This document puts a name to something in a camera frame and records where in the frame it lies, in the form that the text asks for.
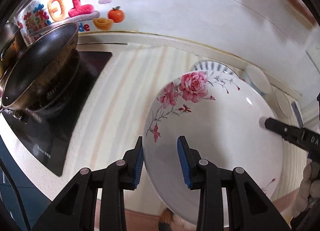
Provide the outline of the gloved right hand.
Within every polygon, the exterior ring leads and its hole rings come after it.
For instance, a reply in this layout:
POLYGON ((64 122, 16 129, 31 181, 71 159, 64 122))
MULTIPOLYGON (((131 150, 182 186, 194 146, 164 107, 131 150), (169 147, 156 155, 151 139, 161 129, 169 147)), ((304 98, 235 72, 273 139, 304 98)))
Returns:
POLYGON ((319 198, 319 163, 310 162, 303 170, 303 179, 300 183, 298 194, 293 203, 291 213, 297 217, 304 212, 311 204, 311 199, 319 198))

